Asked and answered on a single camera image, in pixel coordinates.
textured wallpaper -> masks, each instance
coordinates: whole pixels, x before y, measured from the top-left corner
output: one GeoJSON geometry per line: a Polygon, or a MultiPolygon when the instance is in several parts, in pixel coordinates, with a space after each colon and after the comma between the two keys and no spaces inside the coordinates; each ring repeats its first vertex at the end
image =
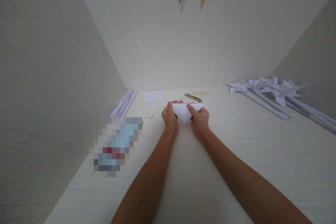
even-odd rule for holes
{"type": "Polygon", "coordinates": [[[125,91],[83,0],[0,0],[0,223],[40,224],[125,91]]]}
{"type": "Polygon", "coordinates": [[[336,119],[336,0],[329,0],[275,73],[298,84],[302,102],[336,119]]]}
{"type": "Polygon", "coordinates": [[[127,88],[268,77],[328,0],[84,0],[127,88]]]}

left hand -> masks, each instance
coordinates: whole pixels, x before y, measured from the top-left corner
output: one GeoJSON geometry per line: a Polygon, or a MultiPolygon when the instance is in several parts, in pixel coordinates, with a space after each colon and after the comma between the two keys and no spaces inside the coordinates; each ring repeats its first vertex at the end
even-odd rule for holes
{"type": "Polygon", "coordinates": [[[163,118],[164,124],[166,126],[166,130],[173,131],[174,133],[178,133],[179,131],[179,123],[177,121],[177,115],[173,112],[173,105],[172,103],[182,103],[181,101],[172,101],[168,102],[168,105],[164,108],[164,110],[161,113],[161,116],[163,118]]]}

folded paper triangle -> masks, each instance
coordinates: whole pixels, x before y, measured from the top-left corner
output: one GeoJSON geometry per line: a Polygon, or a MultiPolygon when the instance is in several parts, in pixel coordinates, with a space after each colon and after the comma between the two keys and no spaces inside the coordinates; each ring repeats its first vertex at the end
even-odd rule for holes
{"type": "MultiPolygon", "coordinates": [[[[173,112],[175,113],[175,115],[178,116],[178,118],[180,118],[180,120],[183,123],[186,123],[193,116],[189,112],[186,103],[173,103],[172,105],[173,105],[173,112]]],[[[193,108],[196,111],[198,111],[204,106],[204,103],[201,103],[201,104],[197,103],[197,104],[190,104],[190,105],[193,106],[193,108]]]]}

table surface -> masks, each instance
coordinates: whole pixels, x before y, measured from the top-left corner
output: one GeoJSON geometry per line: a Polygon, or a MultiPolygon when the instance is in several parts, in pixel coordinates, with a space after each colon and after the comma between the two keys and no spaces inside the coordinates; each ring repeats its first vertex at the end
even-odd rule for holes
{"type": "MultiPolygon", "coordinates": [[[[133,179],[164,129],[167,101],[187,92],[202,98],[209,125],[219,139],[286,195],[313,223],[336,221],[336,136],[290,108],[283,121],[228,87],[164,90],[164,101],[144,104],[138,92],[127,117],[145,117],[142,137],[116,177],[91,171],[89,157],[45,223],[110,223],[133,179]]],[[[153,223],[252,223],[219,175],[190,122],[180,131],[170,158],[153,223]]]]}

paper scrap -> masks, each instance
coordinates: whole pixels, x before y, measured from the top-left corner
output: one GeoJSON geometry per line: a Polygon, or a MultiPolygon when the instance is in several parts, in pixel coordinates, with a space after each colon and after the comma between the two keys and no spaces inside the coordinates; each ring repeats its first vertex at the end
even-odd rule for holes
{"type": "Polygon", "coordinates": [[[162,90],[156,90],[145,93],[145,104],[163,101],[162,90]]]}
{"type": "MultiPolygon", "coordinates": [[[[186,103],[173,103],[173,112],[175,113],[175,115],[177,115],[178,118],[180,118],[180,120],[183,123],[186,123],[193,115],[189,112],[188,108],[187,108],[187,104],[186,103]]],[[[200,110],[203,106],[204,103],[202,104],[190,104],[191,106],[193,106],[193,108],[198,111],[200,110]]]]}

